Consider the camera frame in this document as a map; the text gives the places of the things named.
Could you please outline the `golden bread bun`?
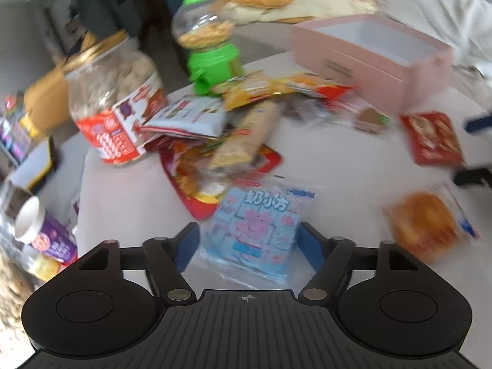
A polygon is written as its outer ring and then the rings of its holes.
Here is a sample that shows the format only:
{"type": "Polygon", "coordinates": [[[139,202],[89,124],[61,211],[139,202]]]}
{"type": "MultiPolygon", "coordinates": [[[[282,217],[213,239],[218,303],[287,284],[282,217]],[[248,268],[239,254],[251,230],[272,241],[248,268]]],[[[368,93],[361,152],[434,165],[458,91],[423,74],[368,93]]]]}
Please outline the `golden bread bun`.
{"type": "Polygon", "coordinates": [[[480,239],[450,188],[443,183],[399,196],[383,205],[382,214],[395,242],[426,263],[480,239]]]}

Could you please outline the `blue Peppa Pig snack pack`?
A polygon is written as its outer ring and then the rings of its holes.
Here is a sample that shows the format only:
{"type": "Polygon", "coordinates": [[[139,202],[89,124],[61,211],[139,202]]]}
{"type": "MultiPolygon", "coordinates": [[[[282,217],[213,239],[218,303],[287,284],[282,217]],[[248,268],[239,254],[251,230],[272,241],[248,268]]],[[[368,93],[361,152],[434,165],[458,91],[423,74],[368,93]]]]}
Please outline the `blue Peppa Pig snack pack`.
{"type": "Polygon", "coordinates": [[[202,259],[245,284],[248,272],[284,285],[297,231],[323,188],[262,173],[236,179],[201,236],[202,259]]]}

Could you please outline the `red chicken snack pouch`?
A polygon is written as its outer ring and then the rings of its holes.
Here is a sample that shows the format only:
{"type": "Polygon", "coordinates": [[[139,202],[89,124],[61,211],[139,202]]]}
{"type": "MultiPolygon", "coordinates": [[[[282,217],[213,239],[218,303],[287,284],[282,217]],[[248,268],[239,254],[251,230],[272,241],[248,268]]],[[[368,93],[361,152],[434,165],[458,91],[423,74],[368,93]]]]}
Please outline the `red chicken snack pouch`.
{"type": "Polygon", "coordinates": [[[209,161],[225,138],[160,137],[157,149],[165,174],[191,216],[204,221],[215,212],[236,175],[216,173],[209,161]]]}

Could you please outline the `brown cookie lollipop packet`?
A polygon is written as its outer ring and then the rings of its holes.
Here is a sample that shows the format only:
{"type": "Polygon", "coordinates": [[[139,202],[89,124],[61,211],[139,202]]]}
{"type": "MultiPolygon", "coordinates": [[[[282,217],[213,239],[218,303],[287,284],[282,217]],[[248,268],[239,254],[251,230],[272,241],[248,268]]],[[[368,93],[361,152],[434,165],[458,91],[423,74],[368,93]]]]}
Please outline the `brown cookie lollipop packet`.
{"type": "Polygon", "coordinates": [[[384,133],[393,125],[391,117],[366,103],[342,103],[332,107],[328,122],[374,135],[384,133]]]}

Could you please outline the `red yellow rice cracker bag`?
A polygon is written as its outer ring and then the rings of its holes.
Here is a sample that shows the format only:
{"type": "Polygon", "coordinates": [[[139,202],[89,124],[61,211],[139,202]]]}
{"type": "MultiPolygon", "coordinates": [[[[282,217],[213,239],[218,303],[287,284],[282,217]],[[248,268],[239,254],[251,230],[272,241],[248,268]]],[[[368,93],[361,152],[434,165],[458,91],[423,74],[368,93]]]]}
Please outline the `red yellow rice cracker bag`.
{"type": "Polygon", "coordinates": [[[338,100],[354,90],[353,87],[320,77],[314,73],[295,73],[289,77],[268,79],[275,94],[301,94],[324,100],[338,100]]]}

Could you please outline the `red dark snack packet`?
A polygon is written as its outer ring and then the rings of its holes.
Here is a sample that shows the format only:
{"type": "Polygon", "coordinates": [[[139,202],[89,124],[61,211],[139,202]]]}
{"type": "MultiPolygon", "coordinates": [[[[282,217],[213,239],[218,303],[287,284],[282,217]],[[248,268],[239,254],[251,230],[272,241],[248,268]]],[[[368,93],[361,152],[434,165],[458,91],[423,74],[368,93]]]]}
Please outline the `red dark snack packet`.
{"type": "Polygon", "coordinates": [[[414,162],[422,167],[459,168],[464,154],[450,117],[442,112],[412,113],[400,117],[414,162]]]}

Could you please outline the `pink cardboard box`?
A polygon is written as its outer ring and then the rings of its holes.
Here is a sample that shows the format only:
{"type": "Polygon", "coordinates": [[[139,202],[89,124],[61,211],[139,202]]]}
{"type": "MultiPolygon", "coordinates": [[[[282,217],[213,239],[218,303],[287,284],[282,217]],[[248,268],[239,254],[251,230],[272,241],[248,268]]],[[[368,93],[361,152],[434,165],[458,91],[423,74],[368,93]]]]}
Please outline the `pink cardboard box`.
{"type": "Polygon", "coordinates": [[[378,15],[302,22],[290,28],[290,41],[298,65],[394,115],[444,90],[453,69],[449,44],[378,15]]]}

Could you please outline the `purple paper cup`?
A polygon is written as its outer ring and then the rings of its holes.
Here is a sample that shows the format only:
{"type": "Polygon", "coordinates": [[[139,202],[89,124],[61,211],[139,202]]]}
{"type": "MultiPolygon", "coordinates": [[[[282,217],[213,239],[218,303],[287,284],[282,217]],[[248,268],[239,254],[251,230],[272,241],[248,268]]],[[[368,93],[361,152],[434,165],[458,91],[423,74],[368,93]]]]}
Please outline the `purple paper cup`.
{"type": "Polygon", "coordinates": [[[77,245],[71,232],[46,210],[37,196],[31,196],[20,208],[14,221],[14,236],[63,265],[77,259],[77,245]]]}

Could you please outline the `white silver snack bag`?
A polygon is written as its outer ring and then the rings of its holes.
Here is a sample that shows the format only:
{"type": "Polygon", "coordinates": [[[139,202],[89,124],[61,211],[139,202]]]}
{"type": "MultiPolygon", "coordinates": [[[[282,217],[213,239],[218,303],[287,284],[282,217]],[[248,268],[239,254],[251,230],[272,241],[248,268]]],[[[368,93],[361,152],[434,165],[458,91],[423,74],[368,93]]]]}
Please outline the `white silver snack bag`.
{"type": "Polygon", "coordinates": [[[161,110],[139,130],[171,137],[217,139],[227,120],[220,98],[185,96],[161,110]]]}

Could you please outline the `beige cracker stick pack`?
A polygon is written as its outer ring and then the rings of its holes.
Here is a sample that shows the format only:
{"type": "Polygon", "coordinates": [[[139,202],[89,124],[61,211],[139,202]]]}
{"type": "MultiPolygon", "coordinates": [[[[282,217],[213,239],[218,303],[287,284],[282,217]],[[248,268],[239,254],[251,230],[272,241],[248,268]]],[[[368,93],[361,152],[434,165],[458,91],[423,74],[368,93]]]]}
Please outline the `beige cracker stick pack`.
{"type": "Polygon", "coordinates": [[[250,108],[213,154],[208,169],[214,173],[239,173],[249,168],[259,148],[277,127],[284,104],[263,100],[250,108]]]}

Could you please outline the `large nut jar gold lid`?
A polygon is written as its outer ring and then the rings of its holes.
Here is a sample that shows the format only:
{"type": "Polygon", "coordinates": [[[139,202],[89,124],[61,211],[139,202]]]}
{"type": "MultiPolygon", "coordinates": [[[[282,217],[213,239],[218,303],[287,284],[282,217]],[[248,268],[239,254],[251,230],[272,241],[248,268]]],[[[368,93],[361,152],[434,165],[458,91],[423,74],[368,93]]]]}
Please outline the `large nut jar gold lid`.
{"type": "Polygon", "coordinates": [[[125,31],[66,60],[68,110],[103,162],[125,165],[146,154],[154,136],[143,128],[168,100],[153,60],[125,31]]]}

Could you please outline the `yellow chip bag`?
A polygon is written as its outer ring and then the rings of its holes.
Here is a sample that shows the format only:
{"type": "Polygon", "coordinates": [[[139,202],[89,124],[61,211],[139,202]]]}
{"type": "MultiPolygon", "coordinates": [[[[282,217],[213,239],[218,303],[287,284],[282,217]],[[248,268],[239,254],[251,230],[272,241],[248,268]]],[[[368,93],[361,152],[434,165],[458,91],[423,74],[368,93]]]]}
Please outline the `yellow chip bag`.
{"type": "Polygon", "coordinates": [[[263,70],[233,77],[210,88],[212,94],[223,99],[224,108],[228,112],[270,97],[291,94],[293,91],[285,81],[270,78],[263,70]]]}

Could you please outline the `orange bean bag cushion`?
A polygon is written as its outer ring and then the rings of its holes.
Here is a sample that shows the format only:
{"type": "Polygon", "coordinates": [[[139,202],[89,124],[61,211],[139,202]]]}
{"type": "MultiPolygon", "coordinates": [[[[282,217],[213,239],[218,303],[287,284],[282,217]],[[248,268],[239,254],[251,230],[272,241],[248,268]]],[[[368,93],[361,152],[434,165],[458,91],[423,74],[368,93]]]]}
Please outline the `orange bean bag cushion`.
{"type": "Polygon", "coordinates": [[[68,84],[62,64],[40,77],[24,93],[24,111],[34,128],[49,134],[71,122],[68,110],[68,84]]]}

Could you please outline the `green gumball candy dispenser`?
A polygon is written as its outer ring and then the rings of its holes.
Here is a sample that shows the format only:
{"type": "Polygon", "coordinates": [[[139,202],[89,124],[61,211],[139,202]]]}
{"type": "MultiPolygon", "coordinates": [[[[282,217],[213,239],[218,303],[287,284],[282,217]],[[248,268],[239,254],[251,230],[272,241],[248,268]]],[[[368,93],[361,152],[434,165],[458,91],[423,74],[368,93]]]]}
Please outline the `green gumball candy dispenser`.
{"type": "Polygon", "coordinates": [[[183,0],[173,16],[174,40],[186,52],[189,81],[198,95],[243,74],[239,49],[231,42],[236,27],[225,3],[183,0]]]}

